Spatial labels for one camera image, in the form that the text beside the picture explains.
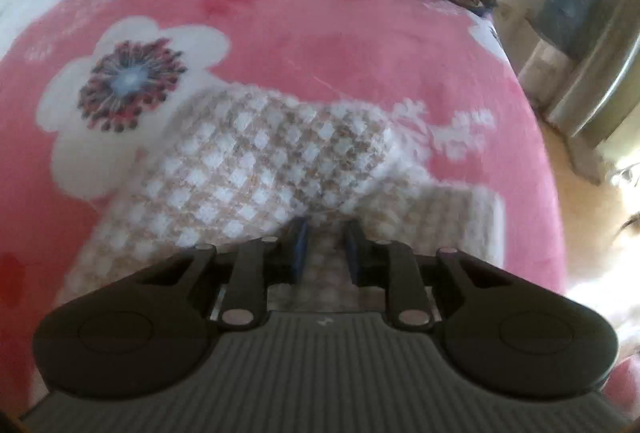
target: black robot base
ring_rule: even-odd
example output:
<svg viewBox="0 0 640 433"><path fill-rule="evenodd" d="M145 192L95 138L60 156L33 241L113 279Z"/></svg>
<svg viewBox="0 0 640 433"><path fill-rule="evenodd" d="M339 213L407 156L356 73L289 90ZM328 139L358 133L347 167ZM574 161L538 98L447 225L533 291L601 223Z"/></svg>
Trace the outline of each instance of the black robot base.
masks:
<svg viewBox="0 0 640 433"><path fill-rule="evenodd" d="M53 311L33 341L51 393L26 426L618 433L627 425L598 392L618 351L609 323L454 249L417 256L349 222L351 280L385 289L385 312L268 312L268 286L300 279L308 233L297 219L283 236L229 253L198 245Z"/></svg>

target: screw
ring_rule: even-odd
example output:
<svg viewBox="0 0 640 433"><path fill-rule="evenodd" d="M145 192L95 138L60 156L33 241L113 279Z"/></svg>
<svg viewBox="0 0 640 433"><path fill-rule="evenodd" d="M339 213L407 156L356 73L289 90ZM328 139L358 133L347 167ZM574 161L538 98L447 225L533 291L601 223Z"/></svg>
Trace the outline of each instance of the screw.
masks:
<svg viewBox="0 0 640 433"><path fill-rule="evenodd" d="M228 325L242 327L254 320L254 315L244 308L232 308L222 314L222 320Z"/></svg>
<svg viewBox="0 0 640 433"><path fill-rule="evenodd" d="M421 327L431 320L427 312L416 309L403 310L398 314L398 319L409 327Z"/></svg>

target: curtain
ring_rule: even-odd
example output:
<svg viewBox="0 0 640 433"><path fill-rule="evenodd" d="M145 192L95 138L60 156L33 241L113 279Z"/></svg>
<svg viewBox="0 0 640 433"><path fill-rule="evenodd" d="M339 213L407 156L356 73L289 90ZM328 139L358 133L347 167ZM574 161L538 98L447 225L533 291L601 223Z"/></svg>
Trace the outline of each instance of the curtain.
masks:
<svg viewBox="0 0 640 433"><path fill-rule="evenodd" d="M606 105L640 51L640 0L604 2L612 6L609 21L544 114L569 137Z"/></svg>

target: white flower print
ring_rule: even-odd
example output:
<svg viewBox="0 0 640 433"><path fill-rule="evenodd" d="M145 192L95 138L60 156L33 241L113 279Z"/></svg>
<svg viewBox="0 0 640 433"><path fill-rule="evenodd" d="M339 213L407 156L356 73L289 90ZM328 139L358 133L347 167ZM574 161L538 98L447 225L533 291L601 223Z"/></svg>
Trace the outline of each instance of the white flower print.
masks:
<svg viewBox="0 0 640 433"><path fill-rule="evenodd" d="M61 13L71 13L71 19L60 31L47 31L44 37L34 42L33 46L24 53L27 62L45 61L55 48L56 44L64 38L75 34L79 29L86 26L100 12L103 12L114 0L66 0L58 7Z"/></svg>
<svg viewBox="0 0 640 433"><path fill-rule="evenodd" d="M490 19L481 18L468 10L466 13L475 23L475 25L469 27L469 34L471 34L473 39L475 39L483 48L491 52L500 61L509 64L509 58L500 44L498 32L495 31L492 21Z"/></svg>
<svg viewBox="0 0 640 433"><path fill-rule="evenodd" d="M424 121L427 114L422 102L406 98L394 106L390 117L402 142L402 151L411 158L425 161L430 149L443 152L453 162L465 159L469 151L482 151L484 134L474 129L495 129L494 116L488 109L456 111L449 126L436 126Z"/></svg>
<svg viewBox="0 0 640 433"><path fill-rule="evenodd" d="M60 189L94 200L125 182L136 156L162 143L182 103L222 87L207 68L229 47L222 32L207 26L161 30L142 16L111 26L91 56L52 79L38 104L38 125L58 132L51 172Z"/></svg>
<svg viewBox="0 0 640 433"><path fill-rule="evenodd" d="M464 8L459 7L448 0L430 0L429 2L424 2L423 5L429 10L433 10L434 12L447 16L458 16L465 11Z"/></svg>

